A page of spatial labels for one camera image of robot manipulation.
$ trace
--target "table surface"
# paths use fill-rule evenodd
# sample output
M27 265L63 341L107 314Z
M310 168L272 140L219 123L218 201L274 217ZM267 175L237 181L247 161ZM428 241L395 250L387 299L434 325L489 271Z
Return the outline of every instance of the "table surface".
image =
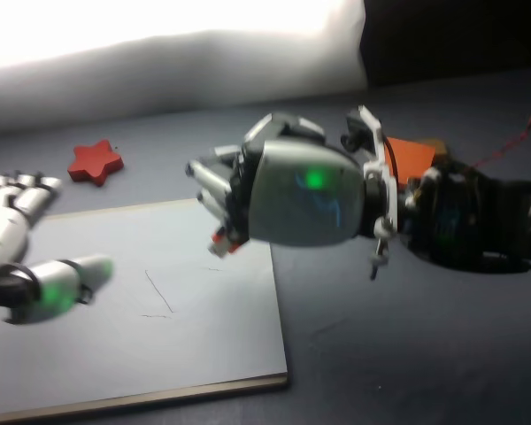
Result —
M52 213L193 197L186 162L239 143L266 113L299 113L336 145L344 114L357 104L366 104L389 136L440 138L457 158L475 161L524 128L531 70L13 135L0 139L0 171L62 177L65 192ZM117 148L125 169L100 189L71 183L72 147L102 138ZM483 171L531 180L531 136ZM389 266L370 282L372 249L364 239L322 249L274 247L287 389L97 413L72 423L530 425L531 273L450 271L395 242Z

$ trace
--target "black cable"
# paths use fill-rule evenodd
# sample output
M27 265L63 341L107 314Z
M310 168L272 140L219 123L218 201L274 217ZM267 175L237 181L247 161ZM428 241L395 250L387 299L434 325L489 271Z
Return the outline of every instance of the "black cable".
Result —
M393 153L393 148L391 147L391 143L389 142L386 136L383 136L383 142L388 148L389 159L391 159L391 170L393 171L393 175L396 177L397 186L399 186L399 173L397 172L396 155Z

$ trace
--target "star-shaped block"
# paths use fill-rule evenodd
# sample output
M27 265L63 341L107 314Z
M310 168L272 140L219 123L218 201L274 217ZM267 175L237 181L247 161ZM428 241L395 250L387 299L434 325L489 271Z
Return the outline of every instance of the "star-shaped block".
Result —
M94 146L77 146L73 149L75 161L67 168L74 182L91 180L102 186L108 174L124 166L122 157L112 151L108 140L101 140Z

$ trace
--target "red cable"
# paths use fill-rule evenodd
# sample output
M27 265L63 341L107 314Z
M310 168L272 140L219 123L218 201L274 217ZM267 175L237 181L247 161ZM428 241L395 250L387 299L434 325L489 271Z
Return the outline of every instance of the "red cable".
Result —
M475 164L472 164L469 168L478 168L479 166L483 166L484 164L487 164L490 161L493 161L495 159L500 159L505 153L516 147L518 144L523 142L527 137L529 136L529 131L531 130L531 117L529 117L529 121L527 122L527 126L525 127L525 130L519 135L519 137L516 137L515 139L511 139L508 143L506 143L502 149L499 151L495 151L492 155L489 157L483 158L480 161L476 162Z

